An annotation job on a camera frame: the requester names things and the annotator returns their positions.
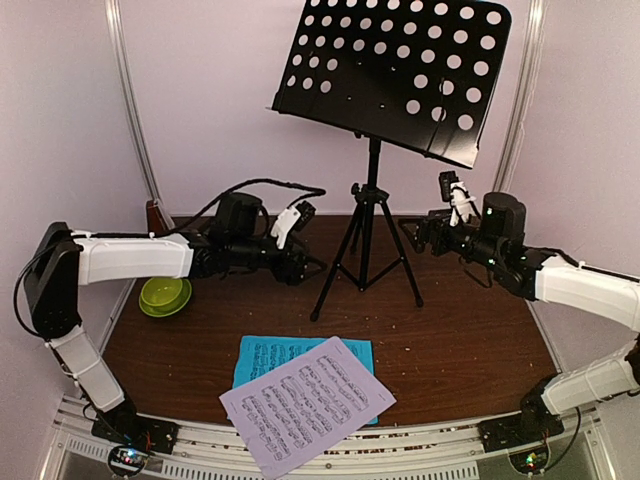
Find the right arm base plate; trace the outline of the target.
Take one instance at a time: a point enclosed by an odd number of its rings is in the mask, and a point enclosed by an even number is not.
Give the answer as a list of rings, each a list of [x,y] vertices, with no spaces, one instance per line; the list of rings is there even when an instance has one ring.
[[[559,418],[552,418],[545,426],[526,429],[521,414],[481,421],[478,432],[486,453],[512,449],[530,443],[541,442],[545,437],[560,435],[564,426]]]

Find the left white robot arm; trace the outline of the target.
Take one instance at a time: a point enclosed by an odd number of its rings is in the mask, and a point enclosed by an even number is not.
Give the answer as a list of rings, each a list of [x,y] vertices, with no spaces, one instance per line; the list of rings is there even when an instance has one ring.
[[[78,290],[93,283],[159,277],[204,279],[233,268],[266,269],[289,286],[323,272],[326,265],[295,237],[315,214],[305,199],[285,208],[256,234],[262,201],[227,193],[204,225],[163,235],[91,233],[52,223],[14,287],[23,292],[30,319],[21,327],[43,340],[88,397],[97,418],[123,444],[137,442],[144,424],[83,329]]]

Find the brown wooden metronome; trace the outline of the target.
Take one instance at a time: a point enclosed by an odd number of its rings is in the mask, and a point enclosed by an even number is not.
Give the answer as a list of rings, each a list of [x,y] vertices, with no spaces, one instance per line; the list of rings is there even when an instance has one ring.
[[[166,233],[171,229],[170,220],[164,212],[162,202],[157,199],[145,203],[147,231],[154,234]]]

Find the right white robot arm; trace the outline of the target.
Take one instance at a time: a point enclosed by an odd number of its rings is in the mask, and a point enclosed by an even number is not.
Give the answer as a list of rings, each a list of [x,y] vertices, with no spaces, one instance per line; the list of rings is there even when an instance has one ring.
[[[638,332],[638,279],[590,267],[556,248],[525,245],[526,207],[510,194],[485,194],[481,211],[473,201],[455,186],[448,208],[401,219],[398,225],[418,253],[454,252],[461,261],[484,267],[490,284],[517,297],[573,307]],[[567,410],[638,391],[639,345],[633,343],[541,380],[521,400],[512,430],[519,440],[530,442]]]

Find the black music stand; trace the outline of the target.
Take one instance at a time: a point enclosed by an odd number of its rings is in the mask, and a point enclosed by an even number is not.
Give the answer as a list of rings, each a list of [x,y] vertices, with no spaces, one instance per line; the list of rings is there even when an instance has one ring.
[[[369,141],[368,176],[341,242],[361,255],[350,280],[376,277],[369,257],[383,143],[472,168],[512,17],[490,1],[308,1],[272,104]]]

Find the green bowl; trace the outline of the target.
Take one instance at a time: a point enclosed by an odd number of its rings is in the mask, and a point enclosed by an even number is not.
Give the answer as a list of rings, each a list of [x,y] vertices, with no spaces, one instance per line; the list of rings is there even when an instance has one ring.
[[[168,317],[189,303],[192,292],[191,282],[185,278],[151,278],[142,286],[139,308],[153,318]]]

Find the lilac sheet music page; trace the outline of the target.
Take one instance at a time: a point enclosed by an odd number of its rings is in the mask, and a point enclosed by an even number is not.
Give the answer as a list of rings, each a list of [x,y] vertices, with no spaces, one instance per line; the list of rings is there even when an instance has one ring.
[[[368,424],[393,394],[339,337],[220,396],[262,476],[279,479]]]

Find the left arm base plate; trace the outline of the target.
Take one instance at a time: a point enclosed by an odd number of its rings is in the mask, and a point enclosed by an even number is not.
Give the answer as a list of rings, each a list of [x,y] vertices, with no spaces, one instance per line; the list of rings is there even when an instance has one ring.
[[[177,440],[179,426],[175,422],[139,415],[99,416],[91,434],[142,452],[171,454]]]

